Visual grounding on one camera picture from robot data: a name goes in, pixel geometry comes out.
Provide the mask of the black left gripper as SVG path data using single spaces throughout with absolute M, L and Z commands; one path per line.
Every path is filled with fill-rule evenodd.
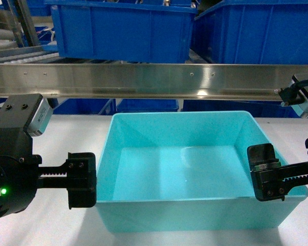
M 95 154 L 68 153 L 59 167 L 39 167 L 42 159 L 32 154 L 32 147 L 32 137 L 23 130 L 0 129 L 0 218 L 25 210 L 37 187 L 66 189 L 69 209 L 96 204 Z

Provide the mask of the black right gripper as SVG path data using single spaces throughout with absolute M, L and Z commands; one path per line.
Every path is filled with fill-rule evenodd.
M 258 201 L 285 200 L 291 189 L 308 185 L 308 161 L 283 166 L 270 143 L 248 147 L 247 157 Z

